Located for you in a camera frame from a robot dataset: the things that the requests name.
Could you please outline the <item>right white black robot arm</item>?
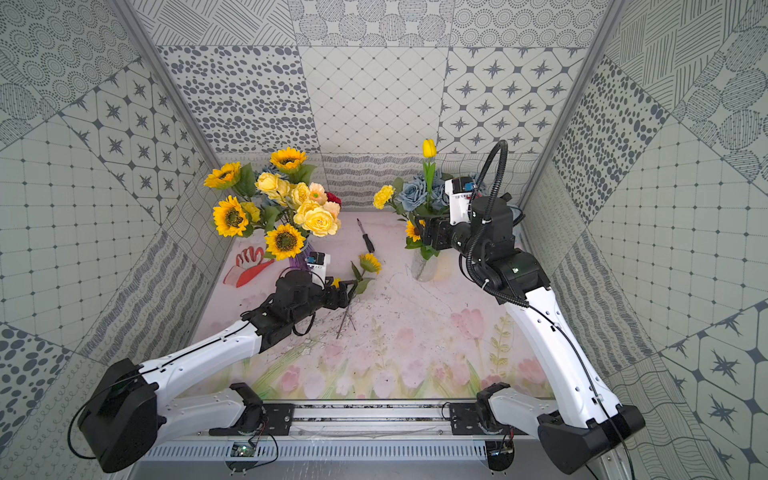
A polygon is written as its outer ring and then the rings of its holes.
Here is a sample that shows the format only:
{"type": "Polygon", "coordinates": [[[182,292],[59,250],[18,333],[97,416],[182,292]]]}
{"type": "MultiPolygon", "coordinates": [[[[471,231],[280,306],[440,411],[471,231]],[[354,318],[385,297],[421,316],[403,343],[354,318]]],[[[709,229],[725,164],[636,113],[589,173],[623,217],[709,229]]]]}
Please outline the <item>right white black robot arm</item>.
{"type": "Polygon", "coordinates": [[[517,431],[538,440],[564,474],[586,468],[597,479],[632,479],[627,441],[645,427],[639,409],[622,403],[600,378],[558,305],[539,261],[515,245],[513,229],[522,219],[500,195],[508,144],[498,141],[481,171],[494,167],[487,194],[479,180],[457,177],[444,184],[449,211],[417,216],[424,246],[454,249],[472,284],[505,307],[530,344],[553,392],[550,401],[525,395],[504,382],[476,396],[479,425],[502,439],[488,460],[509,465],[517,431]]]}

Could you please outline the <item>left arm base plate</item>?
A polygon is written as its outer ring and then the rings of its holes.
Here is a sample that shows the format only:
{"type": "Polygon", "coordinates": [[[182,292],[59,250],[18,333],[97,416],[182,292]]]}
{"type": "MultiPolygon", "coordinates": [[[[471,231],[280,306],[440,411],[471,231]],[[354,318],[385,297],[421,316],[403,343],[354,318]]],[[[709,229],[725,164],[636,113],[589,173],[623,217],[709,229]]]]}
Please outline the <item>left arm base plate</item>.
{"type": "Polygon", "coordinates": [[[233,383],[229,389],[242,400],[244,411],[231,426],[212,428],[210,436],[234,436],[253,433],[270,433],[286,436],[290,432],[295,412],[293,403],[264,403],[249,385],[244,382],[233,383]]]}

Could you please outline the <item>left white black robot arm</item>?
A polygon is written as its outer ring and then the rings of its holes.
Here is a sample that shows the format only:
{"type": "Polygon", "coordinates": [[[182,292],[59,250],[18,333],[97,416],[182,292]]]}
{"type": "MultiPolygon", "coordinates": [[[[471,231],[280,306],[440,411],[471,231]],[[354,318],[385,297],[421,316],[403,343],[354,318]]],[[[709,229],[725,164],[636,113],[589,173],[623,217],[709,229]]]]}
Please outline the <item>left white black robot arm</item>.
{"type": "Polygon", "coordinates": [[[298,322],[321,309],[349,306],[357,280],[334,282],[310,270],[289,270],[274,292],[240,320],[189,347],[135,364],[111,365],[70,425],[79,429],[105,473],[138,462],[170,440],[209,431],[216,435],[260,435],[268,428],[262,398],[243,382],[220,392],[182,399],[199,381],[241,360],[259,355],[291,334],[298,322]]]}

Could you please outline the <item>small sunflower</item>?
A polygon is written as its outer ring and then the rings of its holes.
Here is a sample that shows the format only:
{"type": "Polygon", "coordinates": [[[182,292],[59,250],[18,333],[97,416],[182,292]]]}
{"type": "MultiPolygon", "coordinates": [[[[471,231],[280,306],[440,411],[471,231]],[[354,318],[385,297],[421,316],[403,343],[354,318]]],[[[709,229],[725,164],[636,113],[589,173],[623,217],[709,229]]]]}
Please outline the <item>small sunflower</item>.
{"type": "Polygon", "coordinates": [[[425,227],[424,220],[416,220],[415,222],[408,220],[406,224],[406,244],[407,245],[421,245],[423,233],[425,227]]]}
{"type": "Polygon", "coordinates": [[[367,289],[369,283],[373,280],[373,275],[378,275],[382,270],[382,264],[375,254],[364,253],[358,256],[356,261],[351,261],[353,279],[359,282],[356,296],[362,295],[367,289]]]}

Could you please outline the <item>yellow carnation flower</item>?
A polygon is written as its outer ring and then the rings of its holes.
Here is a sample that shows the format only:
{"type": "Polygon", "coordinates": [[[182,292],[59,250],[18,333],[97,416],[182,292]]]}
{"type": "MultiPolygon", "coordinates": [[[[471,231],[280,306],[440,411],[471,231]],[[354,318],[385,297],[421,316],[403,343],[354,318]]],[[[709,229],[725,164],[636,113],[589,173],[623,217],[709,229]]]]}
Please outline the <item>yellow carnation flower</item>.
{"type": "Polygon", "coordinates": [[[373,197],[373,206],[378,210],[391,208],[397,215],[406,218],[407,213],[399,200],[400,191],[393,185],[384,185],[373,197]]]}

